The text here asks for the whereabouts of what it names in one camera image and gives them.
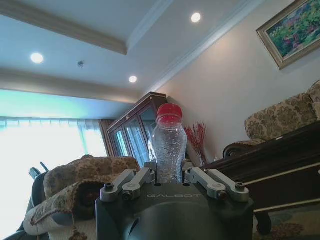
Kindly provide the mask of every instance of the window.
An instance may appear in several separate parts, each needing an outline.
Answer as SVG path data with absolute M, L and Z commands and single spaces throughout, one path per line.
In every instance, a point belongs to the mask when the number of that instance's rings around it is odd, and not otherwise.
M 51 170 L 86 154 L 107 156 L 97 120 L 0 118 L 0 239 L 25 218 L 34 182 L 30 168 L 44 172 L 40 162 Z

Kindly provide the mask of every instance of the brown curtain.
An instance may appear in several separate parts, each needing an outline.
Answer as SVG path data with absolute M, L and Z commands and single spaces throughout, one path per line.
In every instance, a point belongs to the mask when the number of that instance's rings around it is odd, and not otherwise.
M 111 139 L 108 135 L 108 128 L 113 122 L 114 122 L 114 120 L 106 120 L 106 119 L 99 120 L 99 125 L 101 128 L 101 133 L 102 133 L 102 138 L 104 141 L 105 149 L 106 149 L 108 156 L 110 156 L 110 157 L 115 156 L 115 153 L 114 153 L 114 150 L 113 150 L 112 144 L 111 144 Z

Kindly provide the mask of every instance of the vase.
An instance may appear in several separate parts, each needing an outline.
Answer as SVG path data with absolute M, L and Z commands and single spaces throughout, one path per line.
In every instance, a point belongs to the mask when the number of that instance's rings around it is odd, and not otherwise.
M 200 167 L 203 167 L 204 165 L 207 164 L 207 158 L 206 158 L 204 149 L 200 149 L 197 152 L 197 154 L 198 154 L 198 158 L 199 158 Z

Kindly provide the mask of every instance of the framed painting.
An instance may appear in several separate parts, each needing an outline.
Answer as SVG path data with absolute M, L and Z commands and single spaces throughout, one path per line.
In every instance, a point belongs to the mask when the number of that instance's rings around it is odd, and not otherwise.
M 320 0 L 296 0 L 257 30 L 279 69 L 320 47 Z

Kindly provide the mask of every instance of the water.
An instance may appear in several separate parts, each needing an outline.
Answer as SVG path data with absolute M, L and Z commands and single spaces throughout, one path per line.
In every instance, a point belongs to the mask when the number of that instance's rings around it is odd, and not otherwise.
M 181 123 L 171 127 L 159 123 L 149 140 L 150 161 L 157 163 L 157 182 L 181 183 L 181 163 L 185 159 L 187 135 Z

